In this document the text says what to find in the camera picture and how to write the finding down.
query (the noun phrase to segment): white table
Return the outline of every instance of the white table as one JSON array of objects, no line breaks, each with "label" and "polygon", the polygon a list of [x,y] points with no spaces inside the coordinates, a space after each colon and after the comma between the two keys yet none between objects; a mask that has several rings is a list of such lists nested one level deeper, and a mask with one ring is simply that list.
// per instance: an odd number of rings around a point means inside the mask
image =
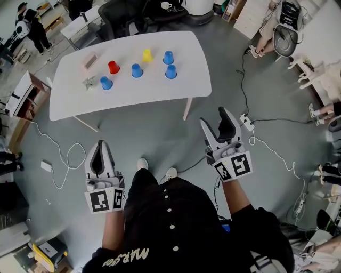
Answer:
[{"label": "white table", "polygon": [[62,32],[62,34],[65,36],[65,38],[69,41],[69,43],[73,46],[75,50],[78,50],[78,48],[76,48],[71,38],[73,37],[73,35],[77,34],[79,31],[81,31],[91,22],[93,22],[94,20],[100,17],[100,15],[98,14],[99,7],[100,6],[94,6],[91,9],[89,9],[87,12],[85,12],[85,16],[88,22],[85,22],[83,17],[79,16],[76,20],[72,21],[70,24],[68,24],[66,27],[64,27],[60,31]]},{"label": "white table", "polygon": [[[151,49],[154,60],[142,62],[144,49]],[[173,51],[177,77],[165,76],[163,63],[167,50]],[[88,72],[80,66],[91,52],[99,59]],[[120,71],[109,73],[108,62],[116,61]],[[132,77],[132,64],[143,69],[140,78]],[[95,76],[94,86],[88,91],[83,85],[86,78]],[[103,90],[100,78],[113,81],[110,90]],[[183,119],[186,120],[192,98],[211,94],[211,82],[204,52],[194,33],[168,31],[141,34],[111,40],[87,47],[64,56],[54,76],[50,98],[50,120],[77,116],[121,106],[154,101],[187,98]]]}]

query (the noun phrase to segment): table leg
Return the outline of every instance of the table leg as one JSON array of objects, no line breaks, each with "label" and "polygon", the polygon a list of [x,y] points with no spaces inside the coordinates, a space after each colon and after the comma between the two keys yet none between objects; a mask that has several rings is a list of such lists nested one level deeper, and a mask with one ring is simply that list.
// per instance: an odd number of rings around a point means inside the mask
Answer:
[{"label": "table leg", "polygon": [[82,121],[79,117],[74,116],[74,118],[76,120],[78,120],[79,122],[83,123],[84,125],[88,126],[90,129],[94,130],[96,133],[98,133],[98,131],[99,131],[98,127],[92,127],[92,126],[88,125],[87,123]]},{"label": "table leg", "polygon": [[193,98],[188,98],[188,99],[187,99],[187,104],[186,104],[186,108],[185,108],[185,113],[183,114],[183,120],[184,120],[184,121],[187,119],[188,112],[190,111],[190,108],[191,108],[192,100],[193,100]]},{"label": "table leg", "polygon": [[71,41],[71,39],[67,39],[66,38],[66,40],[68,40],[68,42],[70,43],[70,45],[74,48],[74,50],[78,50],[78,48],[75,46],[75,44]]}]

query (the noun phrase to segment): office chair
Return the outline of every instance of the office chair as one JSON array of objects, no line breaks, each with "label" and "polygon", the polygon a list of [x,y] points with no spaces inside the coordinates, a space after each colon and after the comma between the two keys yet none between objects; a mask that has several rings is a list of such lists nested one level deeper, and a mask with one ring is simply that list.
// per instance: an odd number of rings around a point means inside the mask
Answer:
[{"label": "office chair", "polygon": [[105,41],[115,38],[130,36],[129,26],[134,23],[139,32],[143,32],[140,27],[142,19],[142,7],[144,1],[132,6],[125,0],[111,0],[102,5],[98,13],[105,22],[102,37]]},{"label": "office chair", "polygon": [[171,22],[180,22],[182,18],[188,15],[188,11],[181,6],[182,0],[167,0],[173,6],[168,10],[161,8],[162,0],[147,0],[143,9],[143,16],[149,18],[153,23],[147,23],[148,26],[157,25],[156,32]]}]

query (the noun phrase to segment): backpack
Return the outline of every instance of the backpack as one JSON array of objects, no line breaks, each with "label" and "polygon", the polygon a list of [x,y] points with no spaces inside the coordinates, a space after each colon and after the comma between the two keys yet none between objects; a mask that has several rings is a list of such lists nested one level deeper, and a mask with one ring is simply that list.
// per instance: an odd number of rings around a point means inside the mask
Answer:
[{"label": "backpack", "polygon": [[[23,18],[25,18],[26,12],[27,10],[24,11],[22,15]],[[30,23],[26,19],[22,19],[18,21],[17,24],[15,25],[15,32],[17,33],[20,39],[23,39],[30,33],[31,27],[32,27],[32,23]]]}]

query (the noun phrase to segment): white shoe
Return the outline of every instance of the white shoe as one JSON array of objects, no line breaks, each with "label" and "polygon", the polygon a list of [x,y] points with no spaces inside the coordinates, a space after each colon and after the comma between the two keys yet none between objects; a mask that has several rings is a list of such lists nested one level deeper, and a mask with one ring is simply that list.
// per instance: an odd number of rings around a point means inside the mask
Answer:
[{"label": "white shoe", "polygon": [[256,49],[254,47],[251,48],[251,54],[255,59],[259,57],[259,53],[256,52]]},{"label": "white shoe", "polygon": [[310,117],[311,118],[314,118],[314,117],[316,117],[316,115],[314,114],[314,106],[313,106],[313,104],[312,103],[310,103],[309,104],[309,112],[310,112]]},{"label": "white shoe", "polygon": [[137,161],[137,170],[139,171],[140,169],[144,168],[146,170],[148,170],[148,162],[145,158],[140,158],[138,161]]},{"label": "white shoe", "polygon": [[261,50],[258,54],[259,57],[263,57],[266,53],[263,53],[263,51]]},{"label": "white shoe", "polygon": [[167,173],[166,173],[166,178],[165,178],[165,182],[169,181],[172,178],[177,177],[177,170],[176,168],[170,168]]},{"label": "white shoe", "polygon": [[315,122],[315,125],[316,126],[319,126],[320,124],[324,124],[324,119],[317,119],[316,122]]},{"label": "white shoe", "polygon": [[50,43],[50,47],[47,48],[47,51],[50,52],[52,48],[53,48],[53,43]]}]

